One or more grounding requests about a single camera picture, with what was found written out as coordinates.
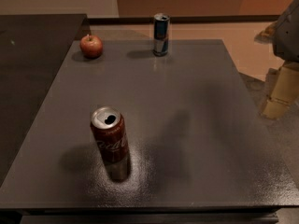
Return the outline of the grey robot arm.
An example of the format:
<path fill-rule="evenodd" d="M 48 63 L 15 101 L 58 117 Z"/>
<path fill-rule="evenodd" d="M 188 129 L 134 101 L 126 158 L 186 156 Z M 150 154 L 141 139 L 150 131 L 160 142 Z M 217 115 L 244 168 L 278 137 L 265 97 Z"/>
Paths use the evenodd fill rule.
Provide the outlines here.
<path fill-rule="evenodd" d="M 280 119 L 299 97 L 299 0 L 293 0 L 278 18 L 273 51 L 284 63 L 268 75 L 269 92 L 261 113 L 268 119 Z"/>

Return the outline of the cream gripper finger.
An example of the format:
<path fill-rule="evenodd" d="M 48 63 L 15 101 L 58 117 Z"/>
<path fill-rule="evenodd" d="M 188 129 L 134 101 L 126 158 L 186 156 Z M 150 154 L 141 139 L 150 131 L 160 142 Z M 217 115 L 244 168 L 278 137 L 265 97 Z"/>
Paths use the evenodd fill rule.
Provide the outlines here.
<path fill-rule="evenodd" d="M 280 119 L 299 97 L 299 63 L 286 61 L 278 70 L 270 69 L 261 114 Z"/>

